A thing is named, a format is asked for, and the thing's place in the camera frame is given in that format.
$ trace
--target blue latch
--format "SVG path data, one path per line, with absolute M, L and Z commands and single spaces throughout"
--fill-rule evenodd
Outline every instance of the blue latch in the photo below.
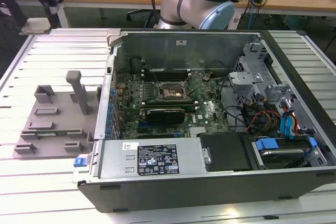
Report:
M 84 167 L 86 166 L 86 157 L 76 157 L 73 163 L 74 167 Z
M 256 145 L 259 151 L 265 149 L 278 149 L 279 145 L 275 138 L 261 138 L 256 141 Z

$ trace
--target wire bundle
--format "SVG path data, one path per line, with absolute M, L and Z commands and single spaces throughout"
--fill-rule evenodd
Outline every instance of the wire bundle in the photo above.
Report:
M 244 18 L 245 15 L 246 15 L 247 10 L 249 10 L 248 13 L 249 13 L 250 19 L 249 19 L 248 29 L 252 28 L 253 25 L 254 25 L 254 23 L 256 22 L 258 16 L 259 16 L 260 8 L 262 8 L 266 3 L 267 3 L 267 0 L 263 0 L 262 3 L 255 3 L 254 0 L 247 0 L 247 6 L 246 6 L 246 8 L 245 8 L 245 10 L 244 10 L 244 13 L 243 13 L 242 17 L 240 18 L 240 21 L 243 20 L 243 18 Z M 256 7 L 257 10 L 256 10 L 256 17 L 255 17 L 255 20 L 254 20 L 254 22 L 253 22 L 253 24 L 252 24 L 252 20 L 253 20 L 253 9 L 254 9 L 254 7 Z
M 253 123 L 259 115 L 264 115 L 267 119 L 267 124 L 264 126 L 264 128 L 262 128 L 262 130 L 260 132 L 255 132 L 254 133 L 254 136 L 260 136 L 262 135 L 263 133 L 271 130 L 271 129 L 274 129 L 277 124 L 278 124 L 278 119 L 280 119 L 280 115 L 275 112 L 275 111 L 271 111 L 271 110 L 262 110 L 262 111 L 259 111 L 256 113 L 256 115 L 253 117 L 251 123 Z

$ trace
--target aluminum extrusion table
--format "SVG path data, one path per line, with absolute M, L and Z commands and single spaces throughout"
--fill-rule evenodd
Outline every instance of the aluminum extrusion table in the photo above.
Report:
M 294 200 L 102 214 L 72 183 L 72 158 L 12 159 L 20 130 L 35 102 L 37 85 L 51 84 L 55 91 L 70 91 L 64 78 L 69 69 L 81 71 L 88 91 L 102 84 L 107 31 L 56 29 L 50 35 L 29 36 L 0 81 L 0 223 L 335 222 L 336 184 Z M 336 82 L 331 81 L 335 69 L 331 62 L 306 36 L 294 31 L 271 34 L 287 48 L 288 58 L 336 122 Z M 279 219 L 265 220 L 269 215 Z

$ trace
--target warning label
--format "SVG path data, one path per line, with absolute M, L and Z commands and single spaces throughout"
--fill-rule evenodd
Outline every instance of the warning label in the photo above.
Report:
M 138 146 L 138 174 L 178 174 L 179 160 L 175 144 Z

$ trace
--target floor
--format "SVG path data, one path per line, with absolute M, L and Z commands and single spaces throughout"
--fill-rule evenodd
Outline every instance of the floor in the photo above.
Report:
M 24 6 L 24 13 L 28 17 L 43 17 L 44 11 L 41 7 Z M 101 19 L 97 8 L 67 8 L 67 14 L 73 28 L 80 27 L 111 27 L 111 28 L 142 28 L 149 16 L 149 12 L 132 15 L 132 20 L 126 20 L 127 9 L 105 9 L 106 19 Z M 238 29 L 247 29 L 250 17 L 245 15 L 238 26 Z M 252 29 L 255 30 L 304 30 L 309 37 L 324 50 L 330 39 L 335 35 L 336 20 L 333 18 L 321 19 L 317 17 L 258 15 L 252 19 Z M 24 43 L 26 36 L 19 35 L 11 17 L 0 16 L 0 77 L 4 74 L 12 59 Z M 336 40 L 326 51 L 327 56 L 336 61 Z

